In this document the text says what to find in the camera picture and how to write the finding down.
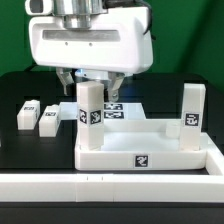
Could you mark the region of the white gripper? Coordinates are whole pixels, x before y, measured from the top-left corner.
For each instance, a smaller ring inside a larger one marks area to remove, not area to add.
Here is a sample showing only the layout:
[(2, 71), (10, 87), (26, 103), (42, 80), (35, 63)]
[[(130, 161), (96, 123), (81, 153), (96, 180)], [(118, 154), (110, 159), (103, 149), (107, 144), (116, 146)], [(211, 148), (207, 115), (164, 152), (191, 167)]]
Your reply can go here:
[(74, 87), (67, 68), (109, 71), (108, 100), (117, 102), (124, 73), (138, 74), (153, 64), (147, 19), (145, 7), (110, 8), (81, 30), (64, 28), (60, 17), (34, 17), (29, 23), (32, 57), (41, 66), (57, 67), (66, 96)]

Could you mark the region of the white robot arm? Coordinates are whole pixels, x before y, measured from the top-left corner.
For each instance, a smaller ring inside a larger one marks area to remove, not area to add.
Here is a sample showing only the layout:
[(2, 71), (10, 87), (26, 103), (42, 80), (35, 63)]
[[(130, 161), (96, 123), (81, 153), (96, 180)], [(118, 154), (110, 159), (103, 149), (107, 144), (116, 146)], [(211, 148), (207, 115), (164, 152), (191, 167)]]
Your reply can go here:
[(123, 80), (153, 64), (145, 0), (25, 0), (25, 10), (34, 61), (54, 67), (65, 89), (74, 76), (98, 80), (115, 102)]

